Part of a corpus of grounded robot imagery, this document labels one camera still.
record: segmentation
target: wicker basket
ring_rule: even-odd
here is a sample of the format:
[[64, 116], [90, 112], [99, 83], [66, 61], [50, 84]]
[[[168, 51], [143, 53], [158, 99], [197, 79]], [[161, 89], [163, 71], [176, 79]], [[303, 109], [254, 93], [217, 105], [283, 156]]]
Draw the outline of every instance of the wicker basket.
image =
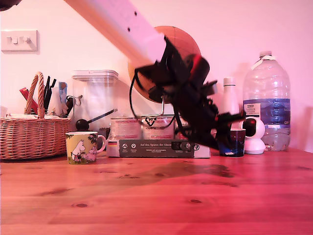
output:
[[[38, 89], [38, 117], [29, 115], [36, 84]], [[36, 159], [66, 153], [66, 135], [70, 131], [69, 118], [45, 118], [44, 76], [35, 75], [27, 98], [24, 117], [0, 118], [0, 158], [2, 160]]]

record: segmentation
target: bottle label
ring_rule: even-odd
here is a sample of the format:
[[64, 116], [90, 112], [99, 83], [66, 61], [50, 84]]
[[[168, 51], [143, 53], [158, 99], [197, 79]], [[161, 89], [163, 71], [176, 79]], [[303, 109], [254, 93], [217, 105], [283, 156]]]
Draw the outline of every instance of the bottle label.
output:
[[244, 100], [247, 117], [259, 117], [266, 128], [290, 128], [290, 99]]

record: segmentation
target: orange ball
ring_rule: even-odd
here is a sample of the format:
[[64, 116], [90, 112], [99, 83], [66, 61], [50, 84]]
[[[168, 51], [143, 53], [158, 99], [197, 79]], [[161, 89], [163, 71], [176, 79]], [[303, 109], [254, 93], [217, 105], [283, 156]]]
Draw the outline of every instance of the orange ball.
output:
[[[184, 59], [186, 56], [190, 54], [199, 54], [201, 55], [200, 49], [195, 42], [195, 40], [185, 31], [173, 27], [173, 26], [157, 26], [155, 27], [156, 31], [159, 33], [163, 33], [170, 42], [177, 48], [178, 52], [180, 53], [182, 59]], [[134, 77], [134, 70], [135, 68], [131, 65], [130, 62], [128, 62], [128, 74], [131, 79], [133, 80]], [[155, 86], [155, 83], [153, 83], [151, 80], [147, 79], [140, 73], [138, 73], [138, 78], [145, 90], [149, 90], [150, 88]], [[134, 84], [135, 89], [146, 99], [149, 99], [148, 93], [144, 92], [139, 88], [137, 83]]]

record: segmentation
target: basket handle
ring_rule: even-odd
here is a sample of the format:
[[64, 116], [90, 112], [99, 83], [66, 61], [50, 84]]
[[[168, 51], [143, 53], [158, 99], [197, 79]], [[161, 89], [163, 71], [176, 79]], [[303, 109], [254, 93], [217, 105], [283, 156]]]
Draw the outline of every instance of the basket handle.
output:
[[45, 108], [44, 108], [44, 76], [42, 72], [37, 72], [34, 77], [34, 80], [31, 84], [29, 94], [27, 97], [26, 108], [24, 110], [24, 114], [30, 114], [31, 111], [31, 104], [34, 95], [34, 91], [36, 88], [36, 84], [39, 80], [39, 87], [38, 87], [38, 118], [45, 117]]

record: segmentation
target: black spoon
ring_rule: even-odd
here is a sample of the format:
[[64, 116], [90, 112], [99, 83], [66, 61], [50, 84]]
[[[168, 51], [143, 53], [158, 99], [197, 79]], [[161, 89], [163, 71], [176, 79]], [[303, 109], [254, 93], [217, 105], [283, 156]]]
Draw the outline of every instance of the black spoon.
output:
[[110, 115], [114, 112], [116, 112], [117, 109], [112, 109], [111, 111], [108, 111], [107, 113], [105, 114], [102, 114], [100, 116], [97, 116], [89, 121], [86, 121], [85, 119], [79, 119], [77, 122], [76, 122], [76, 129], [77, 131], [88, 131], [89, 129], [89, 123], [92, 123], [93, 121], [97, 121], [99, 120], [100, 118], [103, 118], [107, 115]]

